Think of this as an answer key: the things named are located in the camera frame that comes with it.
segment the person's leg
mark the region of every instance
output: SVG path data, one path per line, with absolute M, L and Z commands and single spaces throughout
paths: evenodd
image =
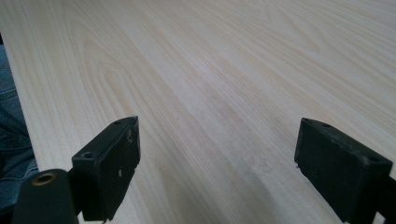
M 12 213 L 21 183 L 37 173 L 35 155 L 12 79 L 6 51 L 0 45 L 0 222 Z

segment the black clamp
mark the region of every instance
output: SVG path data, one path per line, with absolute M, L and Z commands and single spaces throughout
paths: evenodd
M 112 219 L 140 162 L 138 118 L 111 123 L 72 158 L 67 173 L 54 169 L 23 182 L 13 224 L 78 223 Z
M 379 212 L 396 223 L 392 161 L 312 119 L 301 120 L 294 160 L 343 222 L 373 223 Z

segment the round hole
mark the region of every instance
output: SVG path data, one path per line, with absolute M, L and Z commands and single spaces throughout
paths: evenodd
M 83 158 L 92 158 L 92 153 L 91 152 L 84 152 L 81 154 L 81 157 Z
M 51 182 L 52 180 L 54 180 L 56 177 L 55 173 L 46 173 L 43 175 L 40 175 L 38 177 L 36 177 L 33 181 L 32 184 L 35 186 L 42 186 L 42 185 L 46 185 L 49 182 Z

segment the wooden table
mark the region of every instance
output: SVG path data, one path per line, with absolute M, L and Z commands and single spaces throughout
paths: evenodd
M 302 117 L 396 161 L 393 0 L 3 0 L 0 30 L 41 170 L 139 116 L 111 223 L 339 223 Z

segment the screw hole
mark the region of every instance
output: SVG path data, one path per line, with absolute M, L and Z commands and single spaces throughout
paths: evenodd
M 35 186 L 46 185 L 49 182 L 51 182 L 52 180 L 54 180 L 55 177 L 56 177 L 55 173 L 46 173 L 46 174 L 40 175 L 39 177 L 35 178 L 32 181 L 32 184 Z
M 91 152 L 84 152 L 81 154 L 81 157 L 83 158 L 92 158 L 92 153 Z

